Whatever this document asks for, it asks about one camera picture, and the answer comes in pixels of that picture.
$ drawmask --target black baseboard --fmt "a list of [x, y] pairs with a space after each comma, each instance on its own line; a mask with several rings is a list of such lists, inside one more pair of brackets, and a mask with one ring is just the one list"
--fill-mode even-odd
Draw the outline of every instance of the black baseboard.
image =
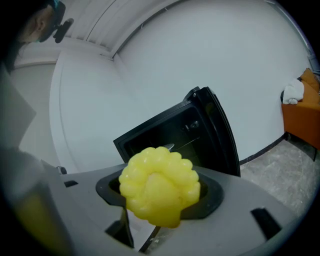
[[266, 146], [265, 148], [261, 149], [258, 153], [255, 153], [239, 162], [240, 165], [246, 164], [253, 159], [256, 159], [260, 156], [262, 156], [264, 153], [268, 152], [270, 149], [272, 149], [274, 146], [278, 145], [282, 140], [286, 138], [286, 133], [284, 133], [280, 138], [278, 138], [276, 141], [272, 142], [270, 145]]

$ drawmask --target black case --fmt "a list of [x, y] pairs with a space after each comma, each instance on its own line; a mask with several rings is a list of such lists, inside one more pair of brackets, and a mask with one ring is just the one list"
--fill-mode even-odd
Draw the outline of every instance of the black case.
[[148, 147], [174, 144], [196, 166], [240, 177], [235, 139], [217, 96], [192, 89], [184, 100], [115, 139], [123, 161]]

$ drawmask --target person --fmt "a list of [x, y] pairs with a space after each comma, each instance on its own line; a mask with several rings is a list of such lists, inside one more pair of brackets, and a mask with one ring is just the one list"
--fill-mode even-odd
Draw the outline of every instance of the person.
[[43, 4], [28, 18], [24, 26], [11, 43], [4, 65], [10, 73], [14, 69], [15, 60], [20, 49], [25, 44], [32, 42], [44, 42], [52, 34], [55, 21], [55, 11], [60, 0], [45, 0]]

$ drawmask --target white curved wall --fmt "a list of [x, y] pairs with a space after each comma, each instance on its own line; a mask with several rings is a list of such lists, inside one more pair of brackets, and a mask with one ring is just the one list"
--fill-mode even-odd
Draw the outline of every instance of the white curved wall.
[[210, 87], [240, 160], [284, 133], [281, 91], [309, 66], [298, 35], [262, 0], [183, 2], [147, 23], [114, 61], [151, 115]]

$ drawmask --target orange furniture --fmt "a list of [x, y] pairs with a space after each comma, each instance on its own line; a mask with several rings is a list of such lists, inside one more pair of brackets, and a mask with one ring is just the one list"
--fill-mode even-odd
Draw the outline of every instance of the orange furniture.
[[304, 86], [303, 99], [297, 105], [282, 104], [284, 130], [320, 150], [320, 85], [307, 68], [300, 77]]

